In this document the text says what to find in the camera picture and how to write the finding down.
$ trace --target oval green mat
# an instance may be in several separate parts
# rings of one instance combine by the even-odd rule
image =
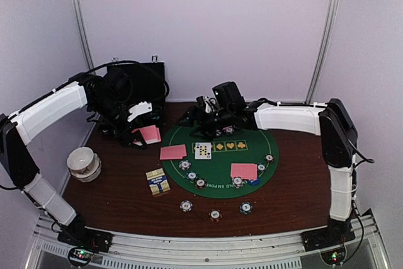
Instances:
[[[278,165],[278,146],[274,137],[265,130],[243,130],[240,134],[223,136],[212,142],[212,159],[195,160],[194,146],[201,139],[189,136],[191,127],[174,126],[166,134],[162,146],[186,145],[188,156],[183,158],[191,163],[189,170],[179,168],[181,160],[163,161],[166,173],[182,188],[207,198],[236,198],[255,192],[269,182]],[[266,154],[272,154],[275,161],[267,164]],[[244,181],[241,188],[233,188],[230,177],[232,163],[256,163],[266,165],[264,172],[258,172],[260,184],[252,186]],[[197,189],[186,179],[187,171],[195,171],[199,178],[207,181],[207,187]]]

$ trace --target table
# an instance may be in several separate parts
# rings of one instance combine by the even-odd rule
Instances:
[[[164,135],[192,103],[168,103]],[[82,214],[89,227],[116,232],[174,237],[223,237],[273,234],[324,226],[330,209],[330,176],[321,154],[321,139],[312,134],[272,130],[280,162],[264,187],[245,197],[211,199],[187,192],[168,177],[171,191],[151,195],[145,173],[162,164],[160,144],[146,151],[124,148],[94,131],[87,143],[102,160],[102,173],[92,183],[73,178],[64,198]],[[191,200],[193,210],[179,205]],[[240,215],[242,202],[253,203],[250,215]],[[213,223],[211,209],[223,219]]]

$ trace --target yellow card suit symbol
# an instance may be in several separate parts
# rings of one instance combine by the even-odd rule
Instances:
[[[243,149],[243,148],[246,147],[245,143],[243,143],[243,142],[238,143],[237,146],[238,146],[238,148],[240,148],[240,149]]]

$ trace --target yellow card box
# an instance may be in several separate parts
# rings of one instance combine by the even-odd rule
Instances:
[[[158,193],[170,190],[168,180],[162,168],[149,171],[145,175],[149,182],[152,195],[157,195]]]

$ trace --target wooden table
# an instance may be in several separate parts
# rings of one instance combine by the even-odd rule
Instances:
[[[162,135],[190,103],[169,103]],[[171,191],[151,195],[145,173],[162,164],[160,144],[146,151],[124,148],[94,131],[87,143],[102,160],[102,173],[92,183],[71,179],[64,198],[82,214],[89,227],[110,231],[175,237],[221,237],[272,234],[326,225],[330,208],[330,176],[322,159],[321,140],[312,134],[272,130],[280,149],[274,177],[258,191],[234,199],[196,196],[168,177]],[[183,200],[193,202],[184,213]],[[242,202],[254,210],[242,215]],[[211,209],[223,219],[212,222]]]

